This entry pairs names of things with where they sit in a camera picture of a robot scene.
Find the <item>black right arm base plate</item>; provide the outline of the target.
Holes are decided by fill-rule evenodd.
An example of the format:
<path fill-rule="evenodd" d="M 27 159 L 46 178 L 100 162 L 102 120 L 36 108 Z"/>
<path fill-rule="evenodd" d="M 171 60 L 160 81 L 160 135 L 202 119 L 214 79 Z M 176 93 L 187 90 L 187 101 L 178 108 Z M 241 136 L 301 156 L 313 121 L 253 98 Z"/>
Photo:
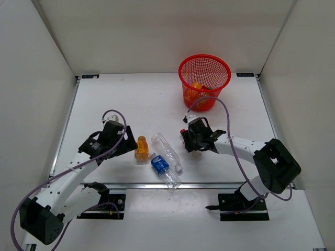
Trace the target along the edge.
<path fill-rule="evenodd" d="M 237 193 L 219 193 L 218 205 L 205 207 L 210 211 L 219 211 L 221 222 L 269 221 L 270 217 L 264 199 L 251 201 Z"/>

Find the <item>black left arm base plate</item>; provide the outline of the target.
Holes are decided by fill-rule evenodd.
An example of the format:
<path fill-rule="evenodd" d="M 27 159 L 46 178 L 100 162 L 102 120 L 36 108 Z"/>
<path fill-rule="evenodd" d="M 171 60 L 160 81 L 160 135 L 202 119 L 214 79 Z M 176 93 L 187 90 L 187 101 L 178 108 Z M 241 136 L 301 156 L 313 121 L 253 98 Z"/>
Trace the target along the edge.
<path fill-rule="evenodd" d="M 110 190 L 108 196 L 101 196 L 97 206 L 81 213 L 76 218 L 86 220 L 123 220 L 125 205 L 126 191 Z"/>

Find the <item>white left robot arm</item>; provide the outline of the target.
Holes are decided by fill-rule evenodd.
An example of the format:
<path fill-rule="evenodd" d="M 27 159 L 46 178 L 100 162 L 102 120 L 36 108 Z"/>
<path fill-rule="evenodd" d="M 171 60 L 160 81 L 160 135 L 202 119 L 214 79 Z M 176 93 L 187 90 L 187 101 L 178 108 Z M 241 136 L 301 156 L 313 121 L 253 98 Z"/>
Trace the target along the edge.
<path fill-rule="evenodd" d="M 79 147 L 68 168 L 19 207 L 20 226 L 45 245 L 53 243 L 65 224 L 95 206 L 108 207 L 107 187 L 96 181 L 80 184 L 105 160 L 137 149 L 130 126 L 107 121 Z"/>

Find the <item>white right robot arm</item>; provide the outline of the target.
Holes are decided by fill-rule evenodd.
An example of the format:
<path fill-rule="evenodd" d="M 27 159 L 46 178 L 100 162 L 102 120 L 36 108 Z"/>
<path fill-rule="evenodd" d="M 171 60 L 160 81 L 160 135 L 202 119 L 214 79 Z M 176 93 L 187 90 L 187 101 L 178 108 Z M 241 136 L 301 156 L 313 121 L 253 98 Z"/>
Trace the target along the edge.
<path fill-rule="evenodd" d="M 234 137 L 229 130 L 213 131 L 205 117 L 185 116 L 187 130 L 181 131 L 185 149 L 211 151 L 216 154 L 231 155 L 239 164 L 241 160 L 256 166 L 258 175 L 246 179 L 233 195 L 236 205 L 249 208 L 256 199 L 267 194 L 278 197 L 302 172 L 298 162 L 278 139 L 259 142 Z"/>

